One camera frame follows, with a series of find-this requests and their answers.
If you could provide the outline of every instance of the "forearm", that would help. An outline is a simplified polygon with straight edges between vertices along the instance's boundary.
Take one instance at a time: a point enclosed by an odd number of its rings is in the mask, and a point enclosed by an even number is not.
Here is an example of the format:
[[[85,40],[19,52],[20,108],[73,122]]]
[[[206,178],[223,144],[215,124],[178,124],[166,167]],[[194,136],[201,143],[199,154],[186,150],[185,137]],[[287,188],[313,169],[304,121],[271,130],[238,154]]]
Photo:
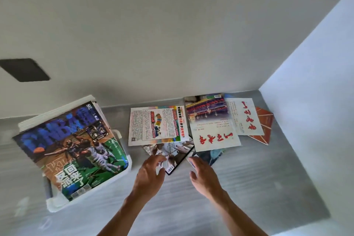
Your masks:
[[[142,198],[130,194],[122,207],[97,236],[126,236],[129,233],[136,217],[145,206]]]
[[[211,199],[232,236],[267,236],[237,205],[226,191]]]

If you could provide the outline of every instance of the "gray wall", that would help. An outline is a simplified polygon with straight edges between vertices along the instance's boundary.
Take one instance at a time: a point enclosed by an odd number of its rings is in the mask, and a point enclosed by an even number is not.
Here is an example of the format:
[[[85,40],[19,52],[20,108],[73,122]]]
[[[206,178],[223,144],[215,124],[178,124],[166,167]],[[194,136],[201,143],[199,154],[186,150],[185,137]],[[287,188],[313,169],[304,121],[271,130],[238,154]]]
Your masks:
[[[338,1],[1,0],[0,58],[52,80],[0,70],[0,118],[258,89]]]
[[[332,217],[354,232],[354,0],[341,0],[260,91]]]

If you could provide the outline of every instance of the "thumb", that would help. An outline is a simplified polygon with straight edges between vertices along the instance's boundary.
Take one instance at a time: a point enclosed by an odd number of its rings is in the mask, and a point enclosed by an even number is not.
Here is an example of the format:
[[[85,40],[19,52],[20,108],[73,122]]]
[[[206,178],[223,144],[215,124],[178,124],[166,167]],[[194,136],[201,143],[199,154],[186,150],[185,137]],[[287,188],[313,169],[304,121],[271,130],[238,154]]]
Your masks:
[[[157,175],[157,179],[163,182],[165,180],[165,175],[165,168],[162,167],[159,171],[159,174]]]
[[[193,172],[193,171],[190,171],[189,177],[190,177],[190,180],[191,180],[192,182],[198,180],[197,175],[196,175],[195,172]]]

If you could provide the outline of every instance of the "barcode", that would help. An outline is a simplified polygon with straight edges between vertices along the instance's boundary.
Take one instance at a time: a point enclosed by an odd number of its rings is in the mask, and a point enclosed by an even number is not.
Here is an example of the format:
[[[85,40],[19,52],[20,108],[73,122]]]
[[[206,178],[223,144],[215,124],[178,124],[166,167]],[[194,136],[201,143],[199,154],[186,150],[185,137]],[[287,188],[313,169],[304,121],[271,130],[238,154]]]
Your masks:
[[[173,168],[174,168],[173,166],[170,166],[166,172],[169,174],[173,170]]]
[[[71,197],[73,199],[76,199],[77,197],[79,197],[80,195],[86,193],[87,191],[89,191],[91,188],[91,186],[89,184],[86,184],[85,186],[83,186],[81,189],[78,189],[77,191],[75,191],[73,194],[71,194]]]

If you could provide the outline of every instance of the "book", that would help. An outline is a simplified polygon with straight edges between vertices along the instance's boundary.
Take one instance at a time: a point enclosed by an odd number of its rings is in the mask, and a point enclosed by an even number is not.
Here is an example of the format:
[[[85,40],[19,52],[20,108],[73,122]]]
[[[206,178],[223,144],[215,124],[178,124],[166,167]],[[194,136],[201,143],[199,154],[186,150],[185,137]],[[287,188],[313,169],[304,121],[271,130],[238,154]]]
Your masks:
[[[234,98],[225,94],[238,135],[264,135],[252,98]]]
[[[187,141],[183,106],[151,106],[130,109],[129,146]]]
[[[212,166],[223,153],[224,153],[224,149],[214,149],[214,150],[196,152],[194,148],[188,154],[188,157],[199,157],[203,161],[208,163],[210,166]]]
[[[126,154],[93,96],[19,127],[15,142],[69,201],[128,167]]]
[[[269,145],[274,114],[265,109],[261,109],[260,107],[256,107],[256,112],[261,123],[264,135],[250,135],[250,137],[263,144]]]
[[[165,168],[166,174],[171,175],[175,168],[194,149],[194,142],[191,137],[188,141],[158,143],[142,146],[149,155],[163,155],[166,161],[160,163],[160,167]]]
[[[221,93],[189,96],[184,101],[197,152],[241,145]]]

